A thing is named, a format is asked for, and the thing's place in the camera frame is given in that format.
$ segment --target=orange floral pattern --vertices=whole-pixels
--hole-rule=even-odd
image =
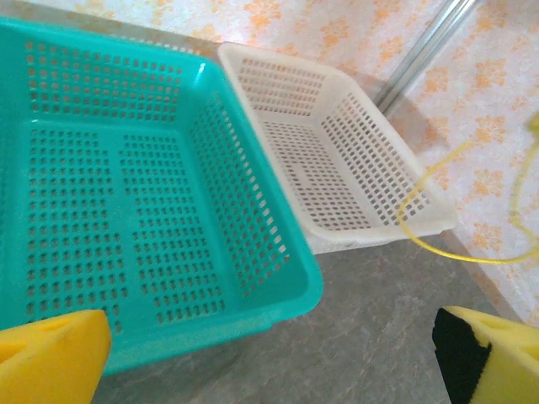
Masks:
[[[509,161],[509,167],[520,167],[524,162],[524,153],[516,153]]]
[[[514,101],[513,105],[511,106],[511,109],[516,111],[518,109],[527,107],[528,105],[530,105],[530,99],[528,99],[527,97],[522,97],[522,96],[519,95],[519,96],[517,96],[515,98],[515,101]]]
[[[503,28],[507,19],[507,2],[488,2],[478,9],[477,31],[490,31]]]
[[[152,24],[161,25],[163,17],[173,9],[172,0],[157,0],[153,10]]]
[[[388,61],[403,51],[403,36],[398,35],[395,38],[385,41],[382,46],[380,61]]]
[[[75,11],[104,19],[113,19],[115,17],[115,13],[105,7],[104,0],[87,0],[82,4],[75,4]]]
[[[469,199],[482,198],[483,196],[501,196],[504,190],[502,182],[504,173],[500,170],[475,170],[477,176],[472,186]]]
[[[391,13],[398,13],[401,11],[401,0],[374,0],[376,5],[376,17],[374,24],[381,23],[384,19],[387,19]]]
[[[202,40],[211,40],[214,42],[221,42],[222,36],[216,32],[216,27],[213,24],[208,24],[203,29],[194,29],[191,33],[195,38]]]
[[[210,0],[211,12],[217,13],[223,4],[225,4],[225,0]]]
[[[320,31],[323,32],[324,55],[329,48],[348,38],[348,23],[345,17],[341,17],[340,19],[329,21]]]
[[[424,89],[420,95],[420,100],[428,95],[447,91],[449,84],[449,68],[433,67],[425,73]]]
[[[475,232],[472,236],[472,247],[499,252],[502,245],[502,229],[489,223],[474,223]]]
[[[449,170],[447,167],[441,167],[433,176],[435,179],[435,182],[438,184],[440,188],[442,188],[444,191],[448,190],[449,188]]]
[[[421,18],[428,4],[429,4],[429,0],[422,0],[421,2],[419,2],[419,4],[417,5],[417,8],[414,10],[412,15],[410,15],[410,17],[408,18],[408,22],[406,23],[407,27],[414,25]]]
[[[493,118],[487,115],[476,118],[475,121],[478,123],[475,134],[479,143],[490,143],[491,141],[501,143],[504,141],[504,135],[507,133],[507,130],[504,127],[505,118],[503,116]]]
[[[250,21],[255,34],[270,25],[272,19],[280,19],[280,4],[274,0],[253,0],[243,9],[252,14]]]
[[[511,48],[513,52],[522,50],[522,48],[529,46],[531,44],[531,39],[528,35],[519,35],[515,41],[515,44]]]
[[[322,0],[306,0],[305,6],[300,14],[299,18],[295,22],[294,32],[300,34],[308,25],[309,25],[309,16],[311,15],[312,9]]]
[[[444,117],[435,117],[427,119],[427,127],[424,132],[423,141],[415,148],[417,152],[431,148],[438,142],[447,142],[449,135],[449,119]]]
[[[475,65],[478,69],[476,75],[476,86],[478,88],[487,88],[493,84],[503,86],[505,84],[505,59],[497,61],[485,61]]]
[[[344,61],[339,65],[339,69],[351,76],[355,76],[357,73],[359,73],[357,62],[354,59]]]
[[[459,112],[465,109],[468,105],[468,101],[465,98],[459,98],[457,101],[455,101],[455,104],[453,106],[453,112]]]
[[[276,51],[279,53],[284,53],[285,55],[297,56],[297,50],[292,43],[283,46],[282,48],[278,48]]]
[[[525,207],[524,214],[531,215],[537,211],[539,211],[539,191],[537,191],[535,195],[533,195],[530,204]]]

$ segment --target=gray floor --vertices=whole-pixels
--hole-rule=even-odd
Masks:
[[[448,403],[430,339],[436,311],[494,313],[460,264],[411,242],[318,262],[325,291],[310,314],[104,378],[93,403]]]

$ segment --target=perforated basket bottom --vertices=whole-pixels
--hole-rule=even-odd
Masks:
[[[393,161],[398,157],[377,133],[357,130],[352,137],[351,131],[329,127],[325,121],[322,127],[272,121],[262,125],[297,200],[314,223],[330,231],[398,223],[398,201],[411,191],[411,180],[402,162]],[[404,218],[416,215],[428,204],[421,194],[407,207]],[[353,242],[344,246],[357,247]]]
[[[234,310],[181,133],[39,123],[17,142],[3,291],[15,321],[100,308],[118,341]]]

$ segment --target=patterned wall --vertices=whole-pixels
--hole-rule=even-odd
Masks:
[[[436,175],[460,216],[456,236],[472,255],[508,258],[527,251],[508,217],[510,189],[532,137],[526,122],[539,110],[539,2],[483,2],[451,38],[391,115],[429,166],[472,140]],[[539,234],[539,161],[520,198],[523,221]],[[474,278],[494,303],[539,326],[539,257],[484,265]]]
[[[443,0],[33,0],[106,19],[323,61],[374,96]]]

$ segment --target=stone surface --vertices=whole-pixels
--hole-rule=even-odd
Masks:
[[[464,268],[411,242],[318,262],[325,290],[311,313],[103,378],[93,404],[449,403],[430,337],[436,311],[494,313]]]

